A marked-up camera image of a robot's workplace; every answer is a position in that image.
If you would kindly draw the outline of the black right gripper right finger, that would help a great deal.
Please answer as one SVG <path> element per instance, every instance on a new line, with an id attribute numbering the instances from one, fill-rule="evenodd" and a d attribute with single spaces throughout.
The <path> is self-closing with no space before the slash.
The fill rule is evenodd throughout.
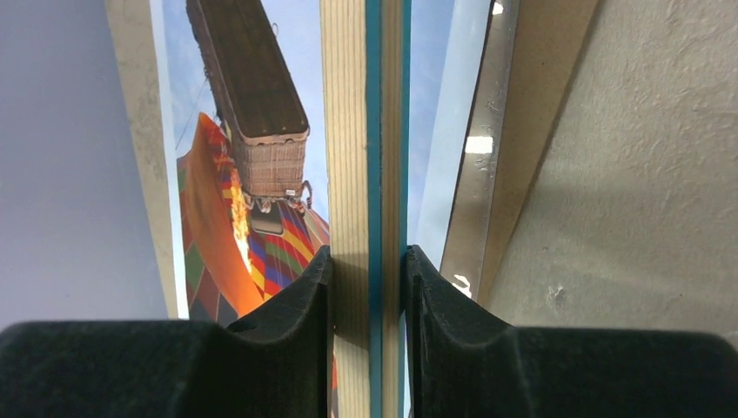
<path id="1" fill-rule="evenodd" d="M 706 333 L 511 325 L 406 251 L 416 417 L 734 417 L 737 353 Z"/>

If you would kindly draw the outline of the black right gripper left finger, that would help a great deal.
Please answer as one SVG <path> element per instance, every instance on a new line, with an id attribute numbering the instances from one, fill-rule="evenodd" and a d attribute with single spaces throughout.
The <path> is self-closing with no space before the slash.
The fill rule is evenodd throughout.
<path id="1" fill-rule="evenodd" d="M 4 417 L 327 417 L 327 246 L 228 327 L 195 320 L 36 321 L 1 334 Z"/>

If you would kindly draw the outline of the hot air balloon photo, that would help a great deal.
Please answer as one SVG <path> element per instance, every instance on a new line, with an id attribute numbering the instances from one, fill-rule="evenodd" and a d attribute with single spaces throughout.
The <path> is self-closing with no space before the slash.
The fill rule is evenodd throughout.
<path id="1" fill-rule="evenodd" d="M 228 327 L 330 253 L 323 1 L 164 1 L 182 259 L 191 320 Z M 450 45 L 451 1 L 408 1 L 411 88 L 406 244 L 444 239 L 432 198 L 436 68 Z M 333 320 L 332 403 L 339 413 Z"/>

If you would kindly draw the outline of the blue wooden picture frame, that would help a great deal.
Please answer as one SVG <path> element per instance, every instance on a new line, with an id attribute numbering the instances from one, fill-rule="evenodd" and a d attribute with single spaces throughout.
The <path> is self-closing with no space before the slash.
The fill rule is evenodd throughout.
<path id="1" fill-rule="evenodd" d="M 343 417 L 402 417 L 412 5 L 319 5 Z"/>

